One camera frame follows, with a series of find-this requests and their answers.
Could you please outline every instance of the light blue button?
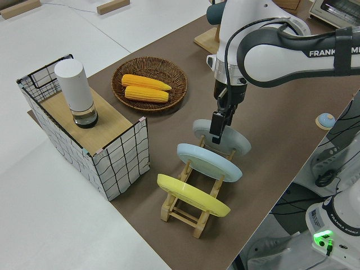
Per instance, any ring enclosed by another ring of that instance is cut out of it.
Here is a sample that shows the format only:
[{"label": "light blue button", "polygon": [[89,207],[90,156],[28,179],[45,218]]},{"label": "light blue button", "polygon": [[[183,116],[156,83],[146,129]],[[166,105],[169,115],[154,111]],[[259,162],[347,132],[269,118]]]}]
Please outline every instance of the light blue button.
[{"label": "light blue button", "polygon": [[320,125],[322,125],[325,128],[332,128],[335,125],[335,117],[333,117],[331,114],[324,113],[318,116],[317,118]]}]

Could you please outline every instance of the green led light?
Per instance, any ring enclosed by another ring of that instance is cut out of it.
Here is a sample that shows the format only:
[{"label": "green led light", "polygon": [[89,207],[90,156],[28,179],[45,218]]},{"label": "green led light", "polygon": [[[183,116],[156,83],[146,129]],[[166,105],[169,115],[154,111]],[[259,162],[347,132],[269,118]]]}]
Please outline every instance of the green led light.
[{"label": "green led light", "polygon": [[314,234],[314,241],[317,245],[320,245],[321,240],[326,239],[331,235],[332,235],[332,231],[330,231],[329,229],[327,229],[323,232],[317,232]]}]

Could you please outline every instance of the white table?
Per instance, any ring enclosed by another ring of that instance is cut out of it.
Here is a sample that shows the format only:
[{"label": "white table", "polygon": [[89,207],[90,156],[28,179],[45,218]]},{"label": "white table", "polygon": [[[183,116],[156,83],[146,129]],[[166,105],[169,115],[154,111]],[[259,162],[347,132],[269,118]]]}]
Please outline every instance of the white table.
[{"label": "white table", "polygon": [[41,2],[0,18],[0,269],[169,269],[52,146],[15,81],[68,53],[90,76],[202,16],[209,3],[133,0],[100,16],[69,8],[75,1]]}]

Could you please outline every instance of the plate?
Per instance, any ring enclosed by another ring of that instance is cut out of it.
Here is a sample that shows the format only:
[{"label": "plate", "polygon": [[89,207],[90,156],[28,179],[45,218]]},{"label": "plate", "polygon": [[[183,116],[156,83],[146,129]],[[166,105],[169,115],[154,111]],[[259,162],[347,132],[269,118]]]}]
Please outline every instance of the plate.
[{"label": "plate", "polygon": [[187,143],[180,143],[177,148],[179,158],[198,172],[224,182],[236,182],[242,176],[241,170],[231,161],[208,149]]},{"label": "plate", "polygon": [[226,204],[212,197],[210,194],[173,177],[158,174],[157,184],[167,193],[174,195],[202,211],[209,212],[211,215],[225,217],[230,212],[230,208]]},{"label": "plate", "polygon": [[233,149],[236,150],[236,156],[243,156],[250,151],[251,144],[248,139],[228,125],[224,128],[220,144],[213,143],[213,135],[210,134],[211,123],[210,120],[206,119],[195,120],[192,125],[192,131],[196,138],[200,139],[201,135],[204,135],[207,146],[227,155],[231,154]]},{"label": "plate", "polygon": [[[124,74],[134,74],[160,80],[172,87],[169,101],[166,103],[129,100],[125,98],[125,87],[122,86]],[[174,107],[187,92],[186,74],[174,63],[158,57],[140,57],[131,59],[117,68],[112,76],[112,92],[123,104],[139,111],[164,111]]]}]

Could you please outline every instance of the brown table mat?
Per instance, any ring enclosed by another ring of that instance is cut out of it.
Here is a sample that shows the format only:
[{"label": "brown table mat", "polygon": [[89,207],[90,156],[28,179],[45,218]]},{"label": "brown table mat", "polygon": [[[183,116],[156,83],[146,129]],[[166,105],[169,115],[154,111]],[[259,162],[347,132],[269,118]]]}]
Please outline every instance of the brown table mat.
[{"label": "brown table mat", "polygon": [[[311,3],[302,5],[298,16],[305,18]],[[317,20],[307,22],[313,33],[332,30]],[[266,89],[249,85],[232,124],[253,147],[234,160],[244,176],[236,183],[224,183],[218,195],[231,208],[230,214],[210,217],[196,239],[185,223],[160,220],[166,193],[157,186],[156,176],[178,176],[183,163],[177,157],[177,145],[197,144],[193,121],[211,119],[217,108],[214,74],[206,65],[209,53],[194,43],[194,37],[210,28],[201,17],[89,78],[90,86],[132,123],[148,117],[151,169],[111,203],[172,269],[226,269],[325,136],[315,125],[316,116],[328,112],[338,117],[360,85],[358,77],[299,79]],[[188,93],[178,111],[144,114],[114,97],[113,72],[141,56],[167,59],[187,74]],[[189,183],[211,189],[212,181],[193,176]]]}]

